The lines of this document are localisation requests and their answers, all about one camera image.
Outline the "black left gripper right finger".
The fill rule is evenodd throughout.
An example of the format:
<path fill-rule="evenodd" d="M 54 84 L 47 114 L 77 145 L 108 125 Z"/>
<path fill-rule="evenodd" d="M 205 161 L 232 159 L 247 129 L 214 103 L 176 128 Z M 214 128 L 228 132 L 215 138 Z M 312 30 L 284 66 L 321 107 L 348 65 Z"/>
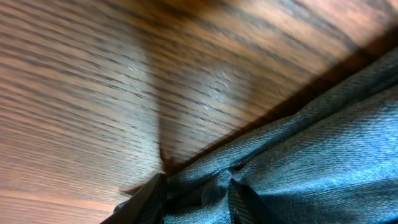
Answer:
<path fill-rule="evenodd" d="M 247 185 L 231 180 L 229 212 L 233 224 L 277 224 L 280 218 Z"/>

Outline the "blue denim jeans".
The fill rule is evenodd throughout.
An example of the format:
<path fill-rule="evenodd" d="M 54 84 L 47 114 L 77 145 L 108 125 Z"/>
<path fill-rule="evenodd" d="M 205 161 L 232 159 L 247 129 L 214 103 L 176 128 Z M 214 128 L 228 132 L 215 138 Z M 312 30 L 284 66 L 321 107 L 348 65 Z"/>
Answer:
<path fill-rule="evenodd" d="M 234 183 L 286 223 L 396 223 L 397 50 L 170 177 L 165 222 L 246 221 Z"/>

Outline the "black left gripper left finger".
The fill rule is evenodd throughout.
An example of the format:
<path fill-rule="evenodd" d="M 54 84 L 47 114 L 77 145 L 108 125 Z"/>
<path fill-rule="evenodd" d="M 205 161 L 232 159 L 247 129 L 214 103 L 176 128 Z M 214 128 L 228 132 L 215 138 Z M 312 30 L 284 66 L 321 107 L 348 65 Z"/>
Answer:
<path fill-rule="evenodd" d="M 101 224 L 164 224 L 166 200 L 167 179 L 158 173 Z"/>

